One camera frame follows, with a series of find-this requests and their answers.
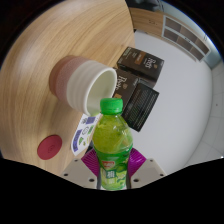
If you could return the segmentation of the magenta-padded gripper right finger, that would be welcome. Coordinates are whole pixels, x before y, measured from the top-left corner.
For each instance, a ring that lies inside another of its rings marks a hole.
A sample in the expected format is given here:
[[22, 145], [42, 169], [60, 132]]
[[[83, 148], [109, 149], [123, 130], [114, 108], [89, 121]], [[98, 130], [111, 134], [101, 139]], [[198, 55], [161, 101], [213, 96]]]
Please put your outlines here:
[[141, 188], [166, 176], [153, 158], [146, 159], [135, 148], [130, 152], [127, 171], [128, 189]]

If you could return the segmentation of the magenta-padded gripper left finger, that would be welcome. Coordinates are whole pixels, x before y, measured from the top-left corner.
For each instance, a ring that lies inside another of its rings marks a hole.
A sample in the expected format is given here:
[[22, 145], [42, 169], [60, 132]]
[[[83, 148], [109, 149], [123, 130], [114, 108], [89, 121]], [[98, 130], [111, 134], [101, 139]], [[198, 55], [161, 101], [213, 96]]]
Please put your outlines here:
[[81, 159], [73, 159], [61, 177], [81, 187], [98, 189], [100, 167], [96, 152], [91, 149]]

